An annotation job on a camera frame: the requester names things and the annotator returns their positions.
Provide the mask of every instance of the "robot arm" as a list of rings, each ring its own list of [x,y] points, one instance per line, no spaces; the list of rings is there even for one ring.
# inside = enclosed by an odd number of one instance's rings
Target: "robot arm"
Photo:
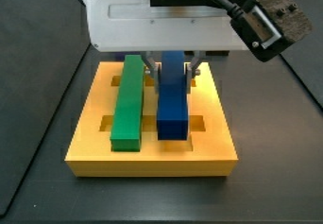
[[[292,0],[83,1],[91,42],[103,52],[247,46],[260,61],[268,61],[311,32]]]

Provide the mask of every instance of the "metal bracket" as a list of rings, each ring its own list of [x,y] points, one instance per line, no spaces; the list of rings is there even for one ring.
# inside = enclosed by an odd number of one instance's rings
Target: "metal bracket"
[[[146,75],[148,75],[154,79],[155,85],[155,93],[159,93],[159,72],[160,72],[160,65],[155,62],[152,58],[152,52],[143,52],[142,59],[144,64],[147,65],[148,69],[146,71]]]
[[[192,61],[186,66],[186,75],[187,75],[187,94],[191,93],[191,82],[196,76],[200,76],[200,70],[198,69],[203,59],[206,58],[206,51],[195,51],[195,56]]]

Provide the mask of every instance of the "yellow base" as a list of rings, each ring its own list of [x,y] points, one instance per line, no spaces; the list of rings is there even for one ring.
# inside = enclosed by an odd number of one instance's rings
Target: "yellow base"
[[[112,152],[109,143],[120,62],[101,62],[85,100],[65,162],[79,177],[228,176],[238,155],[207,63],[199,66],[190,104],[190,140],[158,141],[158,95],[147,79],[140,152]]]

